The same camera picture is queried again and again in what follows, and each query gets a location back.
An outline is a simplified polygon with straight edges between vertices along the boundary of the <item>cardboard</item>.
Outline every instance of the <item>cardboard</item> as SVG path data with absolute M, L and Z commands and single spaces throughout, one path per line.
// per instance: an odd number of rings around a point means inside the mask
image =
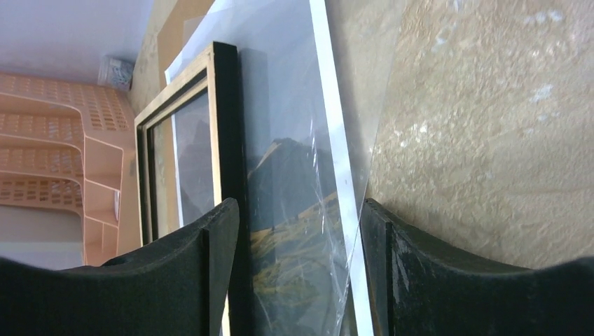
M 164 72 L 184 47 L 184 24 L 206 15 L 214 0 L 177 0 L 171 14 L 157 35 L 159 83 L 165 88 Z

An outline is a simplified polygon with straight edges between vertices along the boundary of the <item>glass pane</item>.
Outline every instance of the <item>glass pane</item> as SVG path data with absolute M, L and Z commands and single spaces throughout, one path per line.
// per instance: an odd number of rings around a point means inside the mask
M 202 92 L 152 129 L 158 237 L 214 207 L 208 94 Z
M 208 94 L 174 114 L 181 222 L 188 225 L 214 208 Z

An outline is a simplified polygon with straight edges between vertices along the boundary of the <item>white wall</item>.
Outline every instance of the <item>white wall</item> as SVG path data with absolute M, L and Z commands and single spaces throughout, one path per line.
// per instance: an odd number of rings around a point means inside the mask
M 97 82 L 102 55 L 135 61 L 153 0 L 0 0 L 0 71 Z
M 0 256 L 59 270 L 82 265 L 81 218 L 68 212 L 0 206 Z

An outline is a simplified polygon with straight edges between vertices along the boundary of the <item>plastic shelf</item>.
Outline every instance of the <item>plastic shelf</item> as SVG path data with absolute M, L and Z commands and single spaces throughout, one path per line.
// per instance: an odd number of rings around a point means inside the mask
M 0 204 L 79 214 L 88 265 L 139 248 L 133 126 L 122 92 L 0 73 Z

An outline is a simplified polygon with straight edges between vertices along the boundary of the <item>floor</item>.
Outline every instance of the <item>floor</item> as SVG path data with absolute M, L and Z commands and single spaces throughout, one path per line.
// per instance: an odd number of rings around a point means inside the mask
M 130 93 L 136 111 L 160 90 L 156 36 L 174 4 L 153 8 Z M 505 263 L 594 254 L 594 4 L 326 4 L 361 181 L 371 165 L 367 197 Z

